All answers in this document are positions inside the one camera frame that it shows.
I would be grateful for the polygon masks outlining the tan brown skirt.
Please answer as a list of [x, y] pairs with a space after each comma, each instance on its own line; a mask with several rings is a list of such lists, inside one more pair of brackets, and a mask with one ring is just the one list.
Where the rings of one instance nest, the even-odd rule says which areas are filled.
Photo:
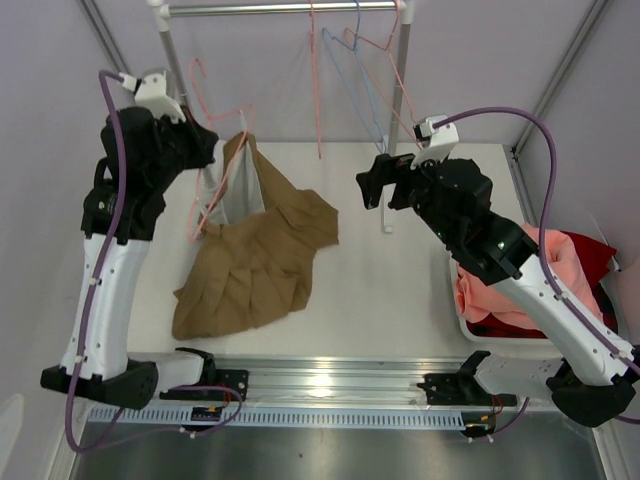
[[316, 253], [338, 244], [338, 212], [313, 190], [296, 188], [259, 150], [253, 136], [224, 147], [230, 165], [248, 147], [264, 211], [231, 224], [207, 222], [185, 284], [176, 291], [177, 340], [257, 329], [305, 309]]

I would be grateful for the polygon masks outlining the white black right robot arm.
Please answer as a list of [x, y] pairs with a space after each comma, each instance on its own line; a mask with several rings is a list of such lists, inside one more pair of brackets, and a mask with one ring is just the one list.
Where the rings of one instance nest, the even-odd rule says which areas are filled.
[[394, 186], [390, 208], [412, 209], [463, 269], [515, 303], [560, 352], [531, 360], [476, 351], [455, 375], [458, 395], [467, 404], [489, 395], [542, 399], [590, 428], [621, 415], [636, 394], [635, 347], [545, 274], [540, 244], [491, 211], [493, 184], [473, 160], [428, 160], [419, 167], [413, 160], [381, 154], [357, 174], [365, 207], [378, 207], [384, 187]]

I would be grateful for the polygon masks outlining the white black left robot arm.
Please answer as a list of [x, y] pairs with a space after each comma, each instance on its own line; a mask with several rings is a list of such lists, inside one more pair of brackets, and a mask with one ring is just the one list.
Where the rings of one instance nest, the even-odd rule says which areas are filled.
[[120, 130], [100, 132], [105, 156], [83, 203], [81, 299], [67, 350], [41, 373], [43, 388], [100, 403], [142, 409], [181, 387], [197, 400], [216, 390], [213, 357], [193, 350], [130, 353], [129, 321], [137, 280], [163, 213], [164, 194], [185, 170], [213, 161], [215, 133], [192, 117], [155, 117], [142, 107], [118, 113]]

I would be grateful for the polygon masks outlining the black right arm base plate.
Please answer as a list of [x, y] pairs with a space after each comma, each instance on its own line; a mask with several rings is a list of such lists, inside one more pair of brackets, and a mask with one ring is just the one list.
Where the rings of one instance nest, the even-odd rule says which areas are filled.
[[433, 406], [515, 407], [518, 398], [512, 394], [490, 394], [476, 380], [458, 373], [428, 373], [416, 384]]

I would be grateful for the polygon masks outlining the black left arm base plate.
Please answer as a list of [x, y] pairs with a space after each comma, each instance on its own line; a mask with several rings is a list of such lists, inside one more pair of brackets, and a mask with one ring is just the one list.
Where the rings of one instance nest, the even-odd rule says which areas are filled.
[[190, 401], [190, 402], [225, 402], [235, 401], [236, 397], [227, 391], [205, 389], [205, 386], [224, 387], [237, 392], [242, 400], [246, 400], [249, 387], [250, 373], [248, 370], [240, 369], [219, 369], [216, 371], [215, 379], [212, 382], [200, 381], [193, 390], [172, 390], [161, 392], [159, 398], [162, 400]]

